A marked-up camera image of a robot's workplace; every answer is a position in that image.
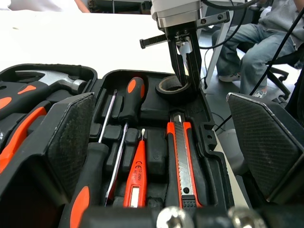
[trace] orange screwdriver handle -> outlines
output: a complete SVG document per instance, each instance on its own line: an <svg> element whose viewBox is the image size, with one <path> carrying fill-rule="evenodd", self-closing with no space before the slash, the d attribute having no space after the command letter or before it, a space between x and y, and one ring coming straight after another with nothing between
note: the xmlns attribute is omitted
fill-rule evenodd
<svg viewBox="0 0 304 228"><path fill-rule="evenodd" d="M140 77L134 77L129 82L124 96L123 110L118 116L118 121L136 125L138 122L138 111L145 94L144 82Z"/></svg>
<svg viewBox="0 0 304 228"><path fill-rule="evenodd" d="M123 206L131 207L132 193L138 188L137 207L145 207L147 196L147 171L146 171L146 153L145 142L141 140L138 144L136 154L132 163L131 171L128 177Z"/></svg>
<svg viewBox="0 0 304 228"><path fill-rule="evenodd" d="M12 136L9 144L4 148L0 154L0 174L7 167L14 154L21 146L23 141L27 137L27 129L29 126L41 115L46 115L47 112L44 107L37 108L33 111L17 128L14 135Z"/></svg>

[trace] orange utility knife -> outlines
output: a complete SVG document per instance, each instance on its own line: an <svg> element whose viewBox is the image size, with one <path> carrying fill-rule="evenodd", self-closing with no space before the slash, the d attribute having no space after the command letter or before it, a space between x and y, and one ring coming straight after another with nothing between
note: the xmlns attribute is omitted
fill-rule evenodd
<svg viewBox="0 0 304 228"><path fill-rule="evenodd" d="M185 116L182 113L174 113L171 116L171 122L167 125L170 183L167 190L166 207L179 206L183 209L202 207L197 196L191 161L187 134L189 128L191 128L191 124L185 122Z"/></svg>

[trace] screw head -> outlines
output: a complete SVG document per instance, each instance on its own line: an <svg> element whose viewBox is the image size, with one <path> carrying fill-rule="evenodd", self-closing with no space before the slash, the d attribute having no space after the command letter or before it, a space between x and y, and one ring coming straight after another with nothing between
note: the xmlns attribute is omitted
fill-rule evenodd
<svg viewBox="0 0 304 228"><path fill-rule="evenodd" d="M194 228L189 214L178 207L164 208L158 215L157 228Z"/></svg>
<svg viewBox="0 0 304 228"><path fill-rule="evenodd" d="M235 228L267 228L262 217L249 208L232 207L228 211L228 216Z"/></svg>

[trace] textured gripper pad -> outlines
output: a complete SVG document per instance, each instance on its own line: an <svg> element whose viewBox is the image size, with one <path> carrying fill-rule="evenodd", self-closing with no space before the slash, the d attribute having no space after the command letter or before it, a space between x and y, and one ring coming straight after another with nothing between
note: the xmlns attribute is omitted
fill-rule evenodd
<svg viewBox="0 0 304 228"><path fill-rule="evenodd" d="M70 196L86 158L94 106L93 95L71 103L47 151L53 170Z"/></svg>
<svg viewBox="0 0 304 228"><path fill-rule="evenodd" d="M234 94L228 103L245 161L267 198L297 161L299 150L264 104Z"/></svg>

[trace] screwdriver shaft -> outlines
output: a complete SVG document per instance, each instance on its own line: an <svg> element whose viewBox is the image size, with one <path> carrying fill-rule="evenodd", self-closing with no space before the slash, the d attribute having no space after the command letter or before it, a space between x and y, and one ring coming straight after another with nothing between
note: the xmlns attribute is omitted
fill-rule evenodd
<svg viewBox="0 0 304 228"><path fill-rule="evenodd" d="M99 137L99 140L98 140L99 143L101 143L101 141L103 139L103 136L104 136L104 133L105 133L105 128L108 125L108 122L109 122L109 119L110 119L110 115L111 115L111 111L112 111L112 108L113 108L113 105L114 105L114 101L115 101L116 95L117 95L117 90L114 90L114 93L112 95L112 99L111 99L108 111L107 111L105 119L104 119L104 125L103 125L103 128L102 128L101 133L100 133L100 137Z"/></svg>
<svg viewBox="0 0 304 228"><path fill-rule="evenodd" d="M109 184L108 191L105 194L105 205L104 206L106 206L106 204L107 204L107 201L109 199L112 188L114 187L114 184L115 184L115 181L116 181L116 178L117 178L120 161L122 159L122 155L123 155L123 151L124 151L124 140L125 140L125 135L127 133L127 130L128 130L128 123L125 123L124 128L123 128L122 140L120 142L117 157L116 157L116 161L115 161L114 171L113 171L113 174L112 174L112 177L111 177L111 181L110 181L110 184Z"/></svg>

